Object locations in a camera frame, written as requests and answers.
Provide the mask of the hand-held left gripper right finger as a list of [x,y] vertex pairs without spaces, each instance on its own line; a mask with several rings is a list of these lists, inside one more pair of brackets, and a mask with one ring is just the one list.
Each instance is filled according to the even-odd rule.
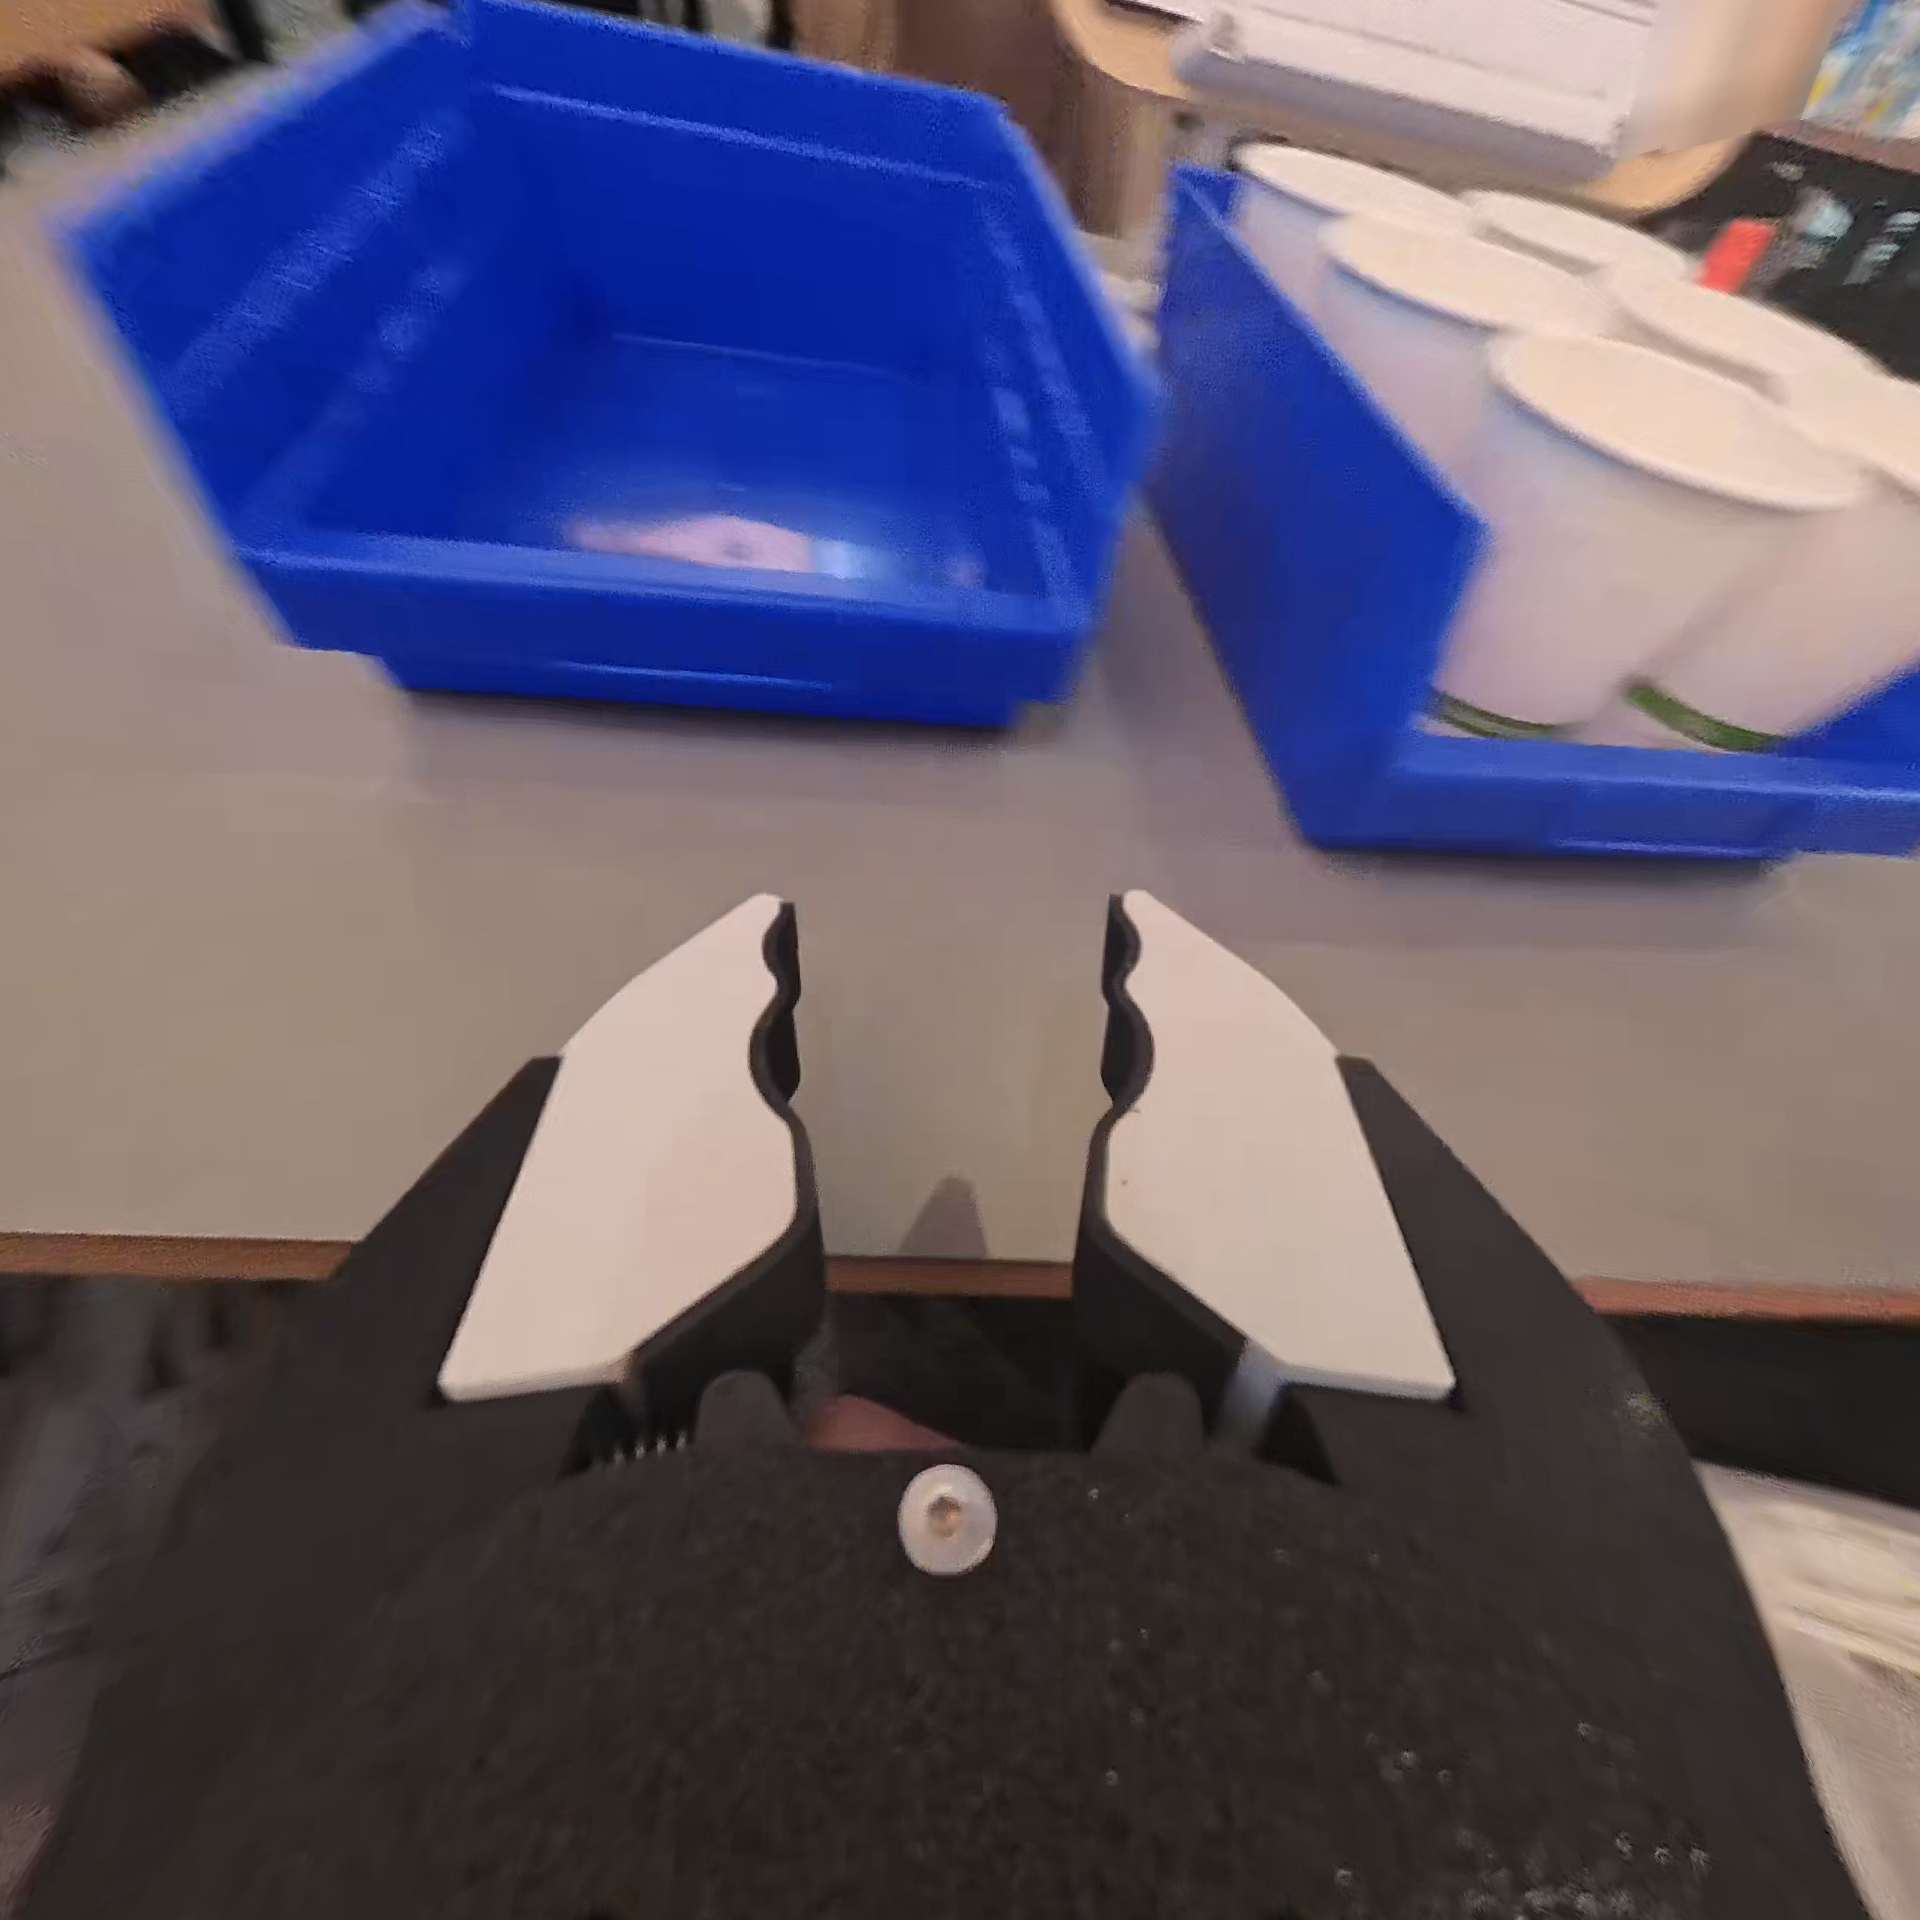
[[1109,899],[1100,993],[1109,1107],[1071,1248],[1085,1441],[1153,1377],[1237,1455],[1299,1388],[1447,1409],[1455,1369],[1338,1046],[1142,890]]

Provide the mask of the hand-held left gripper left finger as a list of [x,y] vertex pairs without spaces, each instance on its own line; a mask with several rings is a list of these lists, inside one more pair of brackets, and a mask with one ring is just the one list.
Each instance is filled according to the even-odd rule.
[[611,1395],[636,1449],[660,1452],[724,1377],[790,1393],[827,1294],[797,1007],[797,910],[758,894],[570,1038],[441,1359],[443,1401]]

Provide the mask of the cluster of white cups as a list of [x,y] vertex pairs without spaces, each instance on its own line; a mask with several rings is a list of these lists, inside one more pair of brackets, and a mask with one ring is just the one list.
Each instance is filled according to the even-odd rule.
[[1479,526],[1422,731],[1601,739],[1690,626],[1865,505],[1860,462],[1761,385],[1812,370],[1812,334],[1651,233],[1278,142],[1235,172],[1261,274]]

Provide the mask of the blue plastic bin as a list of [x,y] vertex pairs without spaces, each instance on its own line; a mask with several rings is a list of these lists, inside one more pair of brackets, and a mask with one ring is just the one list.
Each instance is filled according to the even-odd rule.
[[289,640],[410,691],[1004,729],[1158,392],[993,96],[389,6],[63,257]]
[[1425,729],[1483,524],[1235,232],[1237,177],[1167,177],[1147,504],[1297,832],[1338,854],[1763,865],[1918,844],[1915,675],[1793,753]]

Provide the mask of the instruction sheet on tablet stand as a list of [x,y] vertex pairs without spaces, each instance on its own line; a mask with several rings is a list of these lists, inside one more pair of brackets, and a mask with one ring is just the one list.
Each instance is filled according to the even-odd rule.
[[1438,185],[1651,214],[1739,154],[1722,87],[1683,87],[1661,6],[1046,6],[1100,81],[1188,154],[1273,138]]

